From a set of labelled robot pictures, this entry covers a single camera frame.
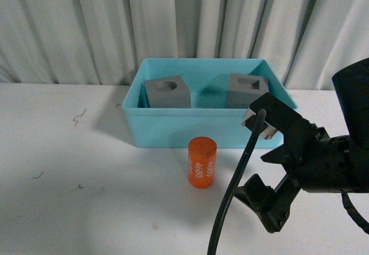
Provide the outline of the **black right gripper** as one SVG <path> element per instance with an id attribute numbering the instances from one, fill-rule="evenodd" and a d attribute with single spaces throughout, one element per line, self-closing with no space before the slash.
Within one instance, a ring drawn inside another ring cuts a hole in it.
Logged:
<path id="1" fill-rule="evenodd" d="M 252 102 L 255 113 L 283 134 L 283 145 L 264 154 L 263 162 L 283 165 L 286 175 L 276 188 L 254 174 L 236 189 L 269 233 L 281 231 L 301 189 L 309 193 L 368 193 L 368 146 L 351 136 L 329 137 L 270 93 Z"/>

